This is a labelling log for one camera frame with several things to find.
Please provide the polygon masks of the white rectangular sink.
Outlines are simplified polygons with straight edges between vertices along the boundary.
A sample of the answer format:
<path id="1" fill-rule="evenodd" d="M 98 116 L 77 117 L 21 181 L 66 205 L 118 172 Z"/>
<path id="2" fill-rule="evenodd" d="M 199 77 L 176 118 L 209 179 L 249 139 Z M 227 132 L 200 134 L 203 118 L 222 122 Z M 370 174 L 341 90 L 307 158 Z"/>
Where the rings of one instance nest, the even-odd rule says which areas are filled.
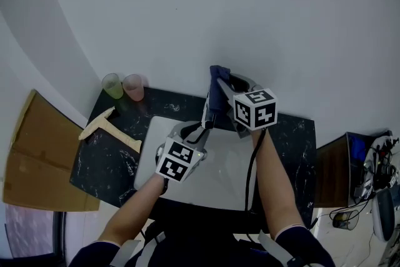
<path id="1" fill-rule="evenodd" d="M 155 116 L 152 118 L 137 167 L 136 190 L 156 170 L 155 155 L 178 120 Z M 179 204 L 193 204 L 216 209 L 243 211 L 245 208 L 246 177 L 254 150 L 250 136 L 241 139 L 237 132 L 213 129 L 205 145 L 207 158 L 201 161 L 183 183 L 169 182 L 161 197 Z"/>

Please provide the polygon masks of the pink translucent cup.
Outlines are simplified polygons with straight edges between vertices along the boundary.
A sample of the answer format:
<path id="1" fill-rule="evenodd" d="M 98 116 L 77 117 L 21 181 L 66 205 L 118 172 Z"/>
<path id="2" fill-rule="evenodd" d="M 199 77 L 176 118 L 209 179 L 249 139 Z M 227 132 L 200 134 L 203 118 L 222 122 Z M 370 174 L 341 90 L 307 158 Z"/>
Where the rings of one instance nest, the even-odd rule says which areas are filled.
<path id="1" fill-rule="evenodd" d="M 142 79 L 139 75 L 131 74 L 126 76 L 122 81 L 122 88 L 133 101 L 138 102 L 142 101 L 144 98 L 144 87 L 142 83 Z"/>

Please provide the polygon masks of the bright blue fabric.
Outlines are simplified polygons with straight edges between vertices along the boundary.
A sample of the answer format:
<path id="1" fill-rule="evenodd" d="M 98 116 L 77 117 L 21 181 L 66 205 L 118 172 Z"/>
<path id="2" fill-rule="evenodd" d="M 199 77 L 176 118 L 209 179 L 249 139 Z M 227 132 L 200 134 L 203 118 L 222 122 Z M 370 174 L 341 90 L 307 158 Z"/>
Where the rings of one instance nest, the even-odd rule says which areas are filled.
<path id="1" fill-rule="evenodd" d="M 365 142 L 356 136 L 349 136 L 349 143 L 351 147 L 351 157 L 355 160 L 364 162 L 366 158 L 366 145 Z"/>

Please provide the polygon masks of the person's right forearm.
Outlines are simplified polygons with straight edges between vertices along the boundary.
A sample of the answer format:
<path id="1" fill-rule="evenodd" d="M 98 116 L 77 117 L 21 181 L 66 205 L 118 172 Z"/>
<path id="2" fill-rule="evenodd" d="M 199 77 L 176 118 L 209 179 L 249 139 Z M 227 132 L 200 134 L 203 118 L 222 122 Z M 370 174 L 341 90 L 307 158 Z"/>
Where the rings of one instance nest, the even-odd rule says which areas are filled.
<path id="1" fill-rule="evenodd" d="M 293 187 L 268 131 L 253 131 L 259 195 L 272 238 L 291 226 L 304 223 L 296 206 Z"/>

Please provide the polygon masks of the white grey chair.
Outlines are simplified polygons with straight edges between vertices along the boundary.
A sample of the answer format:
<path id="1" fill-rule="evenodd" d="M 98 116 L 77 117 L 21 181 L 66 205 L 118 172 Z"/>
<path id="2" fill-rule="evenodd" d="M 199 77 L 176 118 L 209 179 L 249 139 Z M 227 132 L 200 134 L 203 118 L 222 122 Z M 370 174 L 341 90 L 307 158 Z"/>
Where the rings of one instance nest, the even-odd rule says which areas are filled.
<path id="1" fill-rule="evenodd" d="M 389 189 L 381 190 L 372 199 L 372 216 L 375 236 L 388 242 L 395 227 L 394 203 Z"/>

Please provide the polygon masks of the beige wooden T-shaped tool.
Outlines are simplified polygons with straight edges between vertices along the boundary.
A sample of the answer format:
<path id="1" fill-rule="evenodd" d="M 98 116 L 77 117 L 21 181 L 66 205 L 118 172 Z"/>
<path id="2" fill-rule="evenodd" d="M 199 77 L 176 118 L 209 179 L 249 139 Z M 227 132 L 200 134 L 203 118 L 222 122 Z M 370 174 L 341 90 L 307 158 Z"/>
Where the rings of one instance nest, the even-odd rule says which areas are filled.
<path id="1" fill-rule="evenodd" d="M 135 152 L 141 152 L 141 140 L 133 139 L 132 137 L 128 136 L 124 132 L 120 131 L 117 127 L 111 124 L 108 121 L 108 117 L 113 113 L 116 108 L 113 106 L 104 112 L 102 112 L 99 116 L 94 118 L 81 132 L 78 137 L 78 140 L 84 140 L 92 135 L 97 129 L 102 129 L 105 132 L 109 133 L 111 136 L 115 137 L 116 139 L 120 140 L 126 146 L 129 146 Z"/>

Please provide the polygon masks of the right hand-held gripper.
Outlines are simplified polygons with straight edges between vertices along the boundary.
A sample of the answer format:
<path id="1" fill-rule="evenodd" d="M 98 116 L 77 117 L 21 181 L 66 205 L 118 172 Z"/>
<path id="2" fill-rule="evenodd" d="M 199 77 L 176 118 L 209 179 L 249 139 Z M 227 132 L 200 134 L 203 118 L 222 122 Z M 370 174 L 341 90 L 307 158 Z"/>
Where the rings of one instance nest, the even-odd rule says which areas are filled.
<path id="1" fill-rule="evenodd" d="M 269 88 L 240 74 L 231 73 L 229 82 L 217 79 L 218 86 L 233 106 L 233 120 L 240 138 L 251 131 L 263 129 L 277 123 L 276 95 Z"/>

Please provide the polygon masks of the brown wooden cabinet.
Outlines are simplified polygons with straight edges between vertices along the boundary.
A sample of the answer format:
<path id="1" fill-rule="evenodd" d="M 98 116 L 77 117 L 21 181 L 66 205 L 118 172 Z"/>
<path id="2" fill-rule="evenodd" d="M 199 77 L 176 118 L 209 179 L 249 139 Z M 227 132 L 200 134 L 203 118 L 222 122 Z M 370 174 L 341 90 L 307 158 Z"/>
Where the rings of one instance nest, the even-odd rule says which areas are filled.
<path id="1" fill-rule="evenodd" d="M 366 154 L 377 138 L 376 134 L 368 136 L 346 132 L 317 149 L 314 199 L 317 208 L 345 207 L 360 201 L 354 196 L 354 191 L 361 185 L 363 162 L 351 157 L 350 135 L 365 142 Z"/>

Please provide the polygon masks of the green translucent cup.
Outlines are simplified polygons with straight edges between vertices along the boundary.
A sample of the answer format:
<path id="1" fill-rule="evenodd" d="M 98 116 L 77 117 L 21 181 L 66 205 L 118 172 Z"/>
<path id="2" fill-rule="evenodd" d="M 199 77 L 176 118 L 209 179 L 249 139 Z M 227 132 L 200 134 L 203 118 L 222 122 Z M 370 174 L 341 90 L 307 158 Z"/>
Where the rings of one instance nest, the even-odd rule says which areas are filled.
<path id="1" fill-rule="evenodd" d="M 124 91 L 121 85 L 119 76 L 116 73 L 109 73 L 103 77 L 102 88 L 105 92 L 110 95 L 113 99 L 121 99 L 123 97 Z"/>

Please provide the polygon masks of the black marble vanity counter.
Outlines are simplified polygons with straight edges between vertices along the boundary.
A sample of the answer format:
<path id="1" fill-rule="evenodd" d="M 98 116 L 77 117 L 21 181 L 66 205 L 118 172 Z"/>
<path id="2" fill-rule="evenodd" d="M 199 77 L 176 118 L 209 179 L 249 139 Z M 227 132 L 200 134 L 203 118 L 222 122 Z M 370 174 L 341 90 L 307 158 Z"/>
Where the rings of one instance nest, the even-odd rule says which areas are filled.
<path id="1" fill-rule="evenodd" d="M 114 100 L 102 92 L 92 110 L 95 118 L 107 108 L 115 107 L 112 123 L 122 132 L 144 140 L 151 119 L 164 116 L 187 121 L 202 115 L 204 98 L 156 88 L 144 90 L 144 100 L 131 101 L 127 96 Z M 296 205 L 306 225 L 311 224 L 316 184 L 316 135 L 314 121 L 280 114 L 269 134 L 294 189 Z M 120 207 L 135 192 L 139 155 L 105 131 L 82 141 L 76 155 L 70 182 L 73 186 L 111 205 Z M 264 211 L 258 195 L 248 203 L 248 211 L 212 209 L 195 204 L 160 199 L 151 219 L 183 217 L 193 214 L 204 221 L 216 219 L 234 233 L 267 229 Z"/>

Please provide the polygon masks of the dark framed window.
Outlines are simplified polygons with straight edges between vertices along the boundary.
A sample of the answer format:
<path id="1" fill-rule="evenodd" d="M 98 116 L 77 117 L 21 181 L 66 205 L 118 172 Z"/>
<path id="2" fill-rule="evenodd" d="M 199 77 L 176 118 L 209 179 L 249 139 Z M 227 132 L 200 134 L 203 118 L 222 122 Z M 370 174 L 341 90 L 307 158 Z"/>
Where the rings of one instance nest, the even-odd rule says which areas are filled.
<path id="1" fill-rule="evenodd" d="M 6 236 L 14 259 L 63 251 L 63 213 L 7 204 L 5 219 Z"/>

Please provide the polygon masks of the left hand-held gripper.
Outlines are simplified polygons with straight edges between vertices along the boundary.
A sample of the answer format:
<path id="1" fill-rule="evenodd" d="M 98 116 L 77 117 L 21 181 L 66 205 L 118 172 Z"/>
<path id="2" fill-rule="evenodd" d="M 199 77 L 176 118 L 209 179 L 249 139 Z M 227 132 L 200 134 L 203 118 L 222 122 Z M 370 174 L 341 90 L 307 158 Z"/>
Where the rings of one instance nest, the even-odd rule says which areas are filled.
<path id="1" fill-rule="evenodd" d="M 162 151 L 157 153 L 156 173 L 177 183 L 182 183 L 205 158 L 202 152 L 208 140 L 209 130 L 203 129 L 195 140 L 187 140 L 187 145 L 174 140 L 184 141 L 201 126 L 199 121 L 186 121 L 176 124 L 170 138 L 166 138 Z"/>

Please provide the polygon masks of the person's dark shirt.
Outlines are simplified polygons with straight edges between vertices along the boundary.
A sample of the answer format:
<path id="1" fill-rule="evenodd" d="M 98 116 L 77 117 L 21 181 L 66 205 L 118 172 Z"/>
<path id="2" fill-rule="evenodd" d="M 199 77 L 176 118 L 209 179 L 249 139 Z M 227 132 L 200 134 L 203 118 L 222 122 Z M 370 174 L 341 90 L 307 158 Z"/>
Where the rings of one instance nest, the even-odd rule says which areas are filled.
<path id="1" fill-rule="evenodd" d="M 147 243 L 124 267 L 283 267 L 271 253 L 253 249 L 232 234 L 207 239 L 204 233 L 167 231 L 165 236 Z M 276 243 L 304 267 L 335 267 L 330 254 L 303 226 L 284 228 Z"/>

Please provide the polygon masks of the brown cardboard box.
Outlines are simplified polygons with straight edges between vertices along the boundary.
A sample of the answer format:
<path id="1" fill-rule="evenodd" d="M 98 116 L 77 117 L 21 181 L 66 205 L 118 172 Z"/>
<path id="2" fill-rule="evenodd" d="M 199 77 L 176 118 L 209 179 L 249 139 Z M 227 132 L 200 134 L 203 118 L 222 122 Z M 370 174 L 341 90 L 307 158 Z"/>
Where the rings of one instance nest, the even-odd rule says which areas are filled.
<path id="1" fill-rule="evenodd" d="M 48 211 L 97 211 L 99 200 L 70 183 L 80 132 L 78 125 L 32 90 L 13 132 L 2 200 Z"/>

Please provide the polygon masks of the dark blue cloth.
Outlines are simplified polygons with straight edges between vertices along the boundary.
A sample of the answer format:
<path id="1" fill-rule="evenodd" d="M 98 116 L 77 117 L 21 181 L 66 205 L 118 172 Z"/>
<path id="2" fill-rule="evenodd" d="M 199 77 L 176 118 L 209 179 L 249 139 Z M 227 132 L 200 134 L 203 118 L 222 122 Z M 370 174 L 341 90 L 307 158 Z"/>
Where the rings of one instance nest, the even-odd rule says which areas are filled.
<path id="1" fill-rule="evenodd" d="M 226 84 L 229 84 L 230 69 L 219 65 L 213 65 L 209 67 L 211 82 L 209 87 L 209 109 L 214 114 L 220 114 L 225 110 L 226 107 L 226 96 L 223 90 L 220 88 L 218 79 L 223 80 Z"/>

